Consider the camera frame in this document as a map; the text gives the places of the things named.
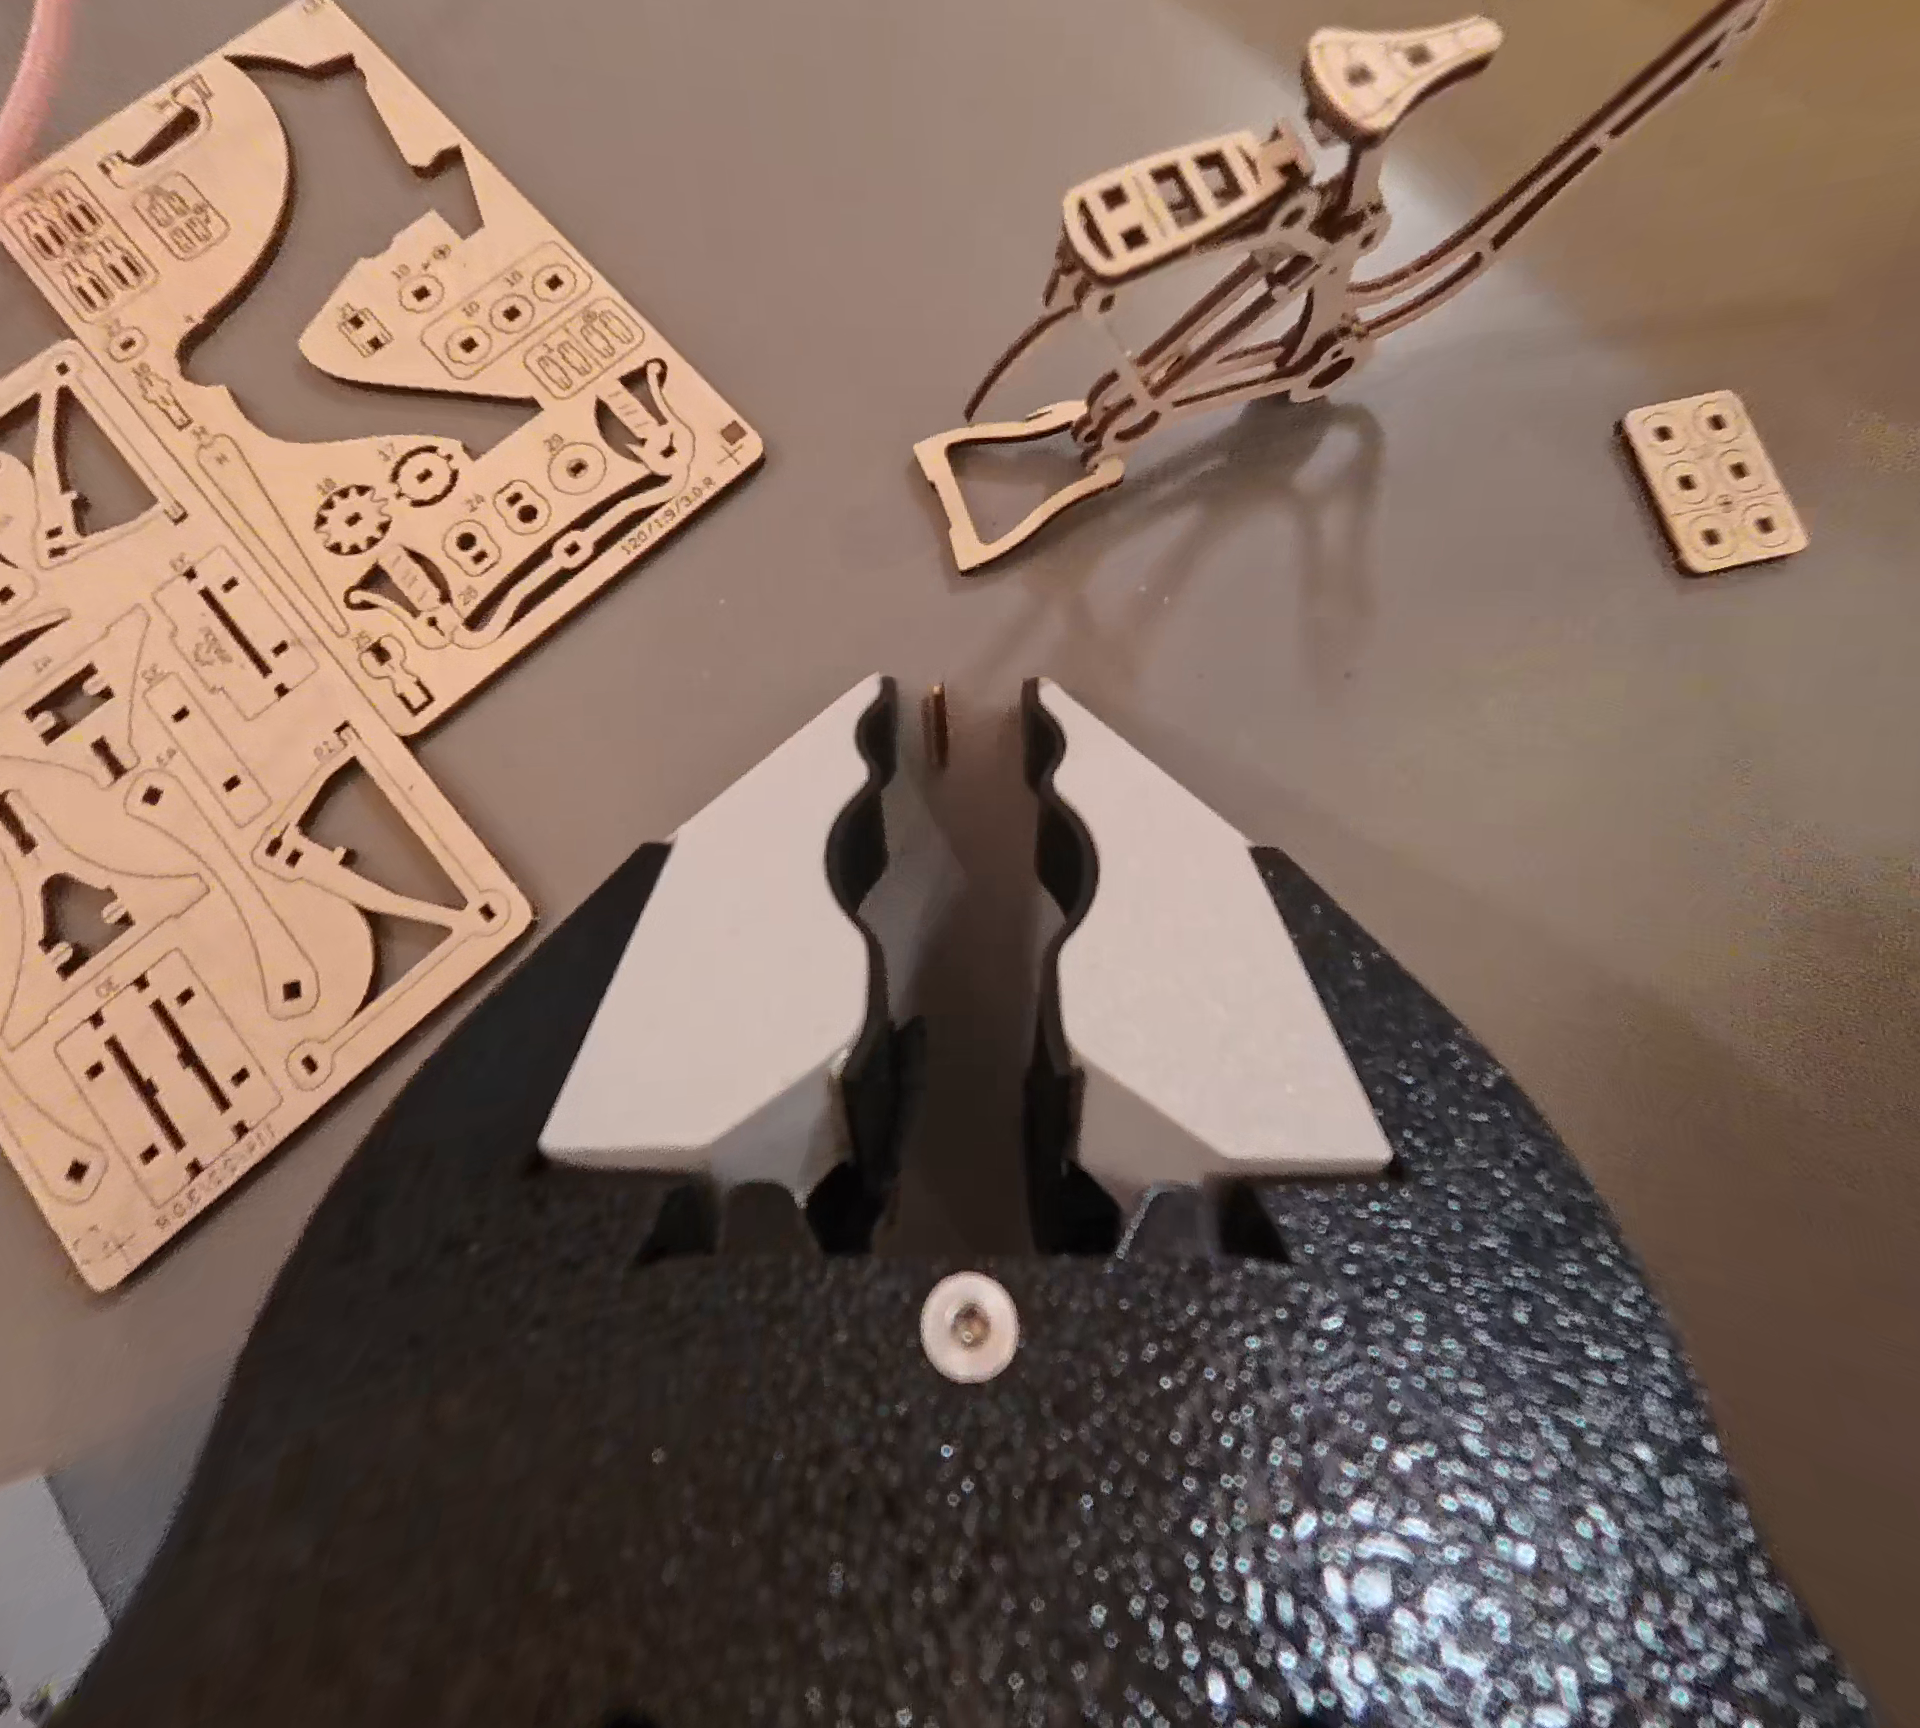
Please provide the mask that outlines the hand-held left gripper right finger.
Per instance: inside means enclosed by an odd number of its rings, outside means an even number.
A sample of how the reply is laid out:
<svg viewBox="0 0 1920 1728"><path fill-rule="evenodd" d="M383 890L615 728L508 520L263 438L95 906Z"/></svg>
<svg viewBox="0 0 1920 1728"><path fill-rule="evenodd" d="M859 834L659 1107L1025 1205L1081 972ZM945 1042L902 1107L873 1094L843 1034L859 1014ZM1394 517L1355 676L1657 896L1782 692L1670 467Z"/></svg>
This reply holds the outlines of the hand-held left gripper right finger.
<svg viewBox="0 0 1920 1728"><path fill-rule="evenodd" d="M1255 843L1055 677L1021 684L1044 946L1021 1083L1044 1255L1115 1255L1160 1194L1379 1179L1394 1145Z"/></svg>

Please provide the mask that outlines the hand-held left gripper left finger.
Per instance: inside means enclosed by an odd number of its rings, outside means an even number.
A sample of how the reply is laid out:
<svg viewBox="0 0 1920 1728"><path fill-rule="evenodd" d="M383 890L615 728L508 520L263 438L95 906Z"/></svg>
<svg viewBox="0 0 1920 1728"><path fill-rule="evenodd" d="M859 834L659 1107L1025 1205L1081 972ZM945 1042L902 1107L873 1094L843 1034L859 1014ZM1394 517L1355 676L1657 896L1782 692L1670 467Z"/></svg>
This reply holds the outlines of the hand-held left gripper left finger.
<svg viewBox="0 0 1920 1728"><path fill-rule="evenodd" d="M825 1251L897 1207L925 1025L863 901L889 870L897 681L867 676L666 843L540 1128L540 1164L785 1194Z"/></svg>

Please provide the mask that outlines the wooden parts sheet with triangles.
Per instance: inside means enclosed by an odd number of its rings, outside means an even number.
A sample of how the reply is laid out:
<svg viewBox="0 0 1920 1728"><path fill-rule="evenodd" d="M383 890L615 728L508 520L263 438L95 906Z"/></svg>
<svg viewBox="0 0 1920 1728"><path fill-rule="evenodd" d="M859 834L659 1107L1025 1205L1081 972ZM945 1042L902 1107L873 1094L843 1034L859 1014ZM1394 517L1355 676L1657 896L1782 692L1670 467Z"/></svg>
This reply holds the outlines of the wooden parts sheet with triangles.
<svg viewBox="0 0 1920 1728"><path fill-rule="evenodd" d="M108 1293L534 922L78 344L3 375L3 1154Z"/></svg>

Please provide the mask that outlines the wooden parts sheet with gears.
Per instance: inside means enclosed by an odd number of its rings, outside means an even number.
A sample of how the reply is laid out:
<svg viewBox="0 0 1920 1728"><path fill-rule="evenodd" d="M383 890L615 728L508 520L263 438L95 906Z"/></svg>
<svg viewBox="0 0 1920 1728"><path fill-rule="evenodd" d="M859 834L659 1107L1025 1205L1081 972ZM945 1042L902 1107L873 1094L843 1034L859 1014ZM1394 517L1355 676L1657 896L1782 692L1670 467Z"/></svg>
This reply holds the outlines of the wooden parts sheet with gears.
<svg viewBox="0 0 1920 1728"><path fill-rule="evenodd" d="M190 351L269 272L298 173L263 72L352 75L440 211L358 258L300 330L350 391L523 405L491 449L358 421L290 443ZM760 433L335 4L298 0L3 189L3 246L132 405L155 491L213 505L384 728L501 676L764 460Z"/></svg>

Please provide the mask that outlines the wooden bicycle model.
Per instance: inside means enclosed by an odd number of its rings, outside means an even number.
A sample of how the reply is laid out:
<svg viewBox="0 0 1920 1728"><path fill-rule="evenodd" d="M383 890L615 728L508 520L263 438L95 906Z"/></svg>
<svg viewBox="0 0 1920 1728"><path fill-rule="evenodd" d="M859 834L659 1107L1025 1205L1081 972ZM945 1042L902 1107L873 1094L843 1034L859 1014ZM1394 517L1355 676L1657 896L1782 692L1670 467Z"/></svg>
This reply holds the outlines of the wooden bicycle model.
<svg viewBox="0 0 1920 1728"><path fill-rule="evenodd" d="M1223 129L1067 187L1037 320L982 375L965 424L913 446L955 569L990 569L1056 517L1115 491L1130 449L1167 421L1325 399L1385 335L1484 274L1641 120L1723 68L1776 4L1717 0L1492 204L1373 280L1358 268L1391 234L1385 146L1425 101L1496 60L1504 32L1484 15L1413 32L1319 28L1300 57L1311 134L1286 120ZM1085 394L981 421L996 383L1056 324L1098 335L1110 367ZM959 460L1056 433L1081 473L1002 537L982 537Z"/></svg>

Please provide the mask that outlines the wooden piece with six holes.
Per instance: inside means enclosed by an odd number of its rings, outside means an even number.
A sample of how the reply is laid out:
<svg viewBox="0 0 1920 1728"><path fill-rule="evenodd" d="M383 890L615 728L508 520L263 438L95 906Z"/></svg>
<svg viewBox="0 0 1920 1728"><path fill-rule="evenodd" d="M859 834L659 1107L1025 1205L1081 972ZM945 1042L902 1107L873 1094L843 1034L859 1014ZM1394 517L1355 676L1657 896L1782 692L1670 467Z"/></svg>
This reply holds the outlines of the wooden piece with six holes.
<svg viewBox="0 0 1920 1728"><path fill-rule="evenodd" d="M1703 580L1804 555L1810 532L1731 387L1661 399L1621 416L1679 571Z"/></svg>

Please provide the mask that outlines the white box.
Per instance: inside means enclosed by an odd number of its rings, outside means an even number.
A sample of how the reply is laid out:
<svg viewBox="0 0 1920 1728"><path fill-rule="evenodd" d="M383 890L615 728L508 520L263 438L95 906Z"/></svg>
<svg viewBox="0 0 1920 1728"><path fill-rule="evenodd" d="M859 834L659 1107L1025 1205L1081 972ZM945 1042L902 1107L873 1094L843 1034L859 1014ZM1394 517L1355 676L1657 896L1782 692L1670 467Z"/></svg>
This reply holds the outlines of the white box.
<svg viewBox="0 0 1920 1728"><path fill-rule="evenodd" d="M108 1616L48 1480L3 1480L3 1724L47 1724L107 1637Z"/></svg>

